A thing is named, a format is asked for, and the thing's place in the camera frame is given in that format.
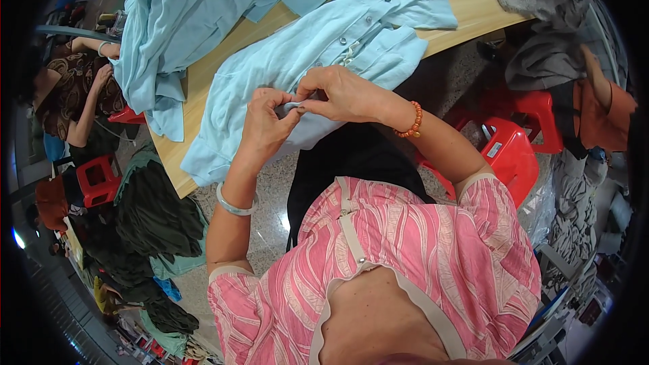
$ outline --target brown patterned blouse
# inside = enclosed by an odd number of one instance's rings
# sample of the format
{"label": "brown patterned blouse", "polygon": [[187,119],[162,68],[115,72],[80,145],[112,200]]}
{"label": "brown patterned blouse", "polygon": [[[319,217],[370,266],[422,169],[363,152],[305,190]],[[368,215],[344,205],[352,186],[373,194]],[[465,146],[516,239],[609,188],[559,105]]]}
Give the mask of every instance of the brown patterned blouse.
{"label": "brown patterned blouse", "polygon": [[[72,42],[57,46],[52,60],[47,64],[61,74],[61,79],[36,109],[38,122],[43,131],[65,141],[68,138],[70,120],[81,118],[92,82],[97,71],[107,64],[107,58],[96,52],[72,52]],[[124,96],[115,78],[111,76],[99,92],[95,116],[111,115],[126,106]]]}

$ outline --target wooden table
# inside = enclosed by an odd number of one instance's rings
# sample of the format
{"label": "wooden table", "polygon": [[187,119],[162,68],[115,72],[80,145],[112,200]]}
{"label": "wooden table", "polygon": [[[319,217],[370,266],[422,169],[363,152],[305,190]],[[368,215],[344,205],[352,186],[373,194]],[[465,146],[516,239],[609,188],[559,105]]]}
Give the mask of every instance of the wooden table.
{"label": "wooden table", "polygon": [[63,221],[68,226],[66,234],[63,237],[67,238],[68,244],[70,246],[70,256],[72,256],[72,258],[75,260],[79,269],[83,270],[83,248],[81,247],[81,244],[79,244],[79,240],[77,239],[75,231],[72,229],[70,219],[68,217],[64,217]]}
{"label": "wooden table", "polygon": [[[458,19],[458,29],[456,31],[418,30],[417,35],[428,40],[428,49],[424,57],[526,20],[518,14],[505,12],[498,0],[449,1]],[[187,78],[183,82],[183,89],[187,95],[187,102],[183,104],[185,141],[173,142],[151,132],[167,175],[181,198],[198,187],[190,176],[181,170],[180,165],[191,142],[199,133],[200,121],[205,111],[205,101],[214,73],[233,53],[268,37],[296,19],[297,16],[281,2],[276,4],[257,24],[241,19],[214,51],[189,67]]]}

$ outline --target orange cloth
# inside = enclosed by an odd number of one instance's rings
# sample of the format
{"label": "orange cloth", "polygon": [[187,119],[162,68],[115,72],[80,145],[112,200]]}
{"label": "orange cloth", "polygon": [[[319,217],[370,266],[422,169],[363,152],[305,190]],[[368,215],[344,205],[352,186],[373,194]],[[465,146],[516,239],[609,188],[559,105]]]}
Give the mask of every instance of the orange cloth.
{"label": "orange cloth", "polygon": [[587,150],[599,146],[607,151],[626,151],[631,113],[637,103],[620,86],[610,84],[611,110],[608,113],[595,98],[588,79],[575,81],[572,87],[573,107],[581,111],[581,116],[574,117],[574,133],[580,135]]}
{"label": "orange cloth", "polygon": [[41,181],[36,189],[38,215],[50,230],[66,231],[68,226],[63,217],[68,215],[68,200],[63,188],[63,177]]}

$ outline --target terrazzo floor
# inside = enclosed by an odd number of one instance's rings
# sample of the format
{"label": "terrazzo floor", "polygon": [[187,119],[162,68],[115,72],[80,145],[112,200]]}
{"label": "terrazzo floor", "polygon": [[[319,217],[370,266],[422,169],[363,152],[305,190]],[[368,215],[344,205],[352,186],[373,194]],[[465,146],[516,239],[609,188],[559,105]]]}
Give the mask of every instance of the terrazzo floor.
{"label": "terrazzo floor", "polygon": [[[460,99],[471,105],[475,95],[485,85],[491,85],[494,79],[501,76],[500,73],[478,56],[475,41],[470,41],[424,59],[413,76],[395,91],[409,100],[417,100],[425,110],[442,117]],[[385,128],[379,127],[414,164],[415,149],[410,142],[394,136]],[[479,133],[480,130],[476,127],[473,132],[465,135],[474,141]],[[141,128],[135,144],[122,140],[118,150],[120,166],[126,166],[130,156],[148,138],[149,132]],[[293,153],[264,167],[258,177],[257,193],[260,206],[252,216],[248,250],[248,260],[257,274],[264,273],[286,250],[289,230],[286,201],[297,157],[298,153]],[[543,193],[542,185],[551,171],[549,155],[537,154],[537,159],[539,179],[518,211],[519,221],[525,230],[533,226],[540,207],[538,202]],[[440,203],[452,203],[430,171],[421,167],[418,171],[429,195]],[[205,216],[211,218],[216,202],[216,185],[199,188],[192,192],[190,197],[197,201]],[[208,275],[205,266],[175,278],[174,282],[183,296],[179,304],[200,320],[200,328],[195,336],[206,348],[219,353],[214,315],[206,297]]]}

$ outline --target light blue cardigan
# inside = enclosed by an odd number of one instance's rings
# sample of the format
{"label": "light blue cardigan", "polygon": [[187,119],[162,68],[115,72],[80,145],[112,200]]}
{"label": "light blue cardigan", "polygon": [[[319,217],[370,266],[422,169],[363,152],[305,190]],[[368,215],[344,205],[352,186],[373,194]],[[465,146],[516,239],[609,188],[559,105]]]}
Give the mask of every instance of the light blue cardigan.
{"label": "light blue cardigan", "polygon": [[[183,141],[180,79],[215,49],[241,15],[257,21],[279,0],[126,0],[128,13],[115,78],[128,105],[145,111],[157,134]],[[299,15],[325,0],[287,0]]]}
{"label": "light blue cardigan", "polygon": [[[412,74],[426,51],[428,42],[414,28],[457,26],[449,0],[334,0],[322,5],[223,62],[181,168],[199,186],[225,178],[241,141],[246,103],[256,88],[295,93],[309,68],[338,63],[392,90]],[[273,159],[310,149],[341,125],[307,113]]]}

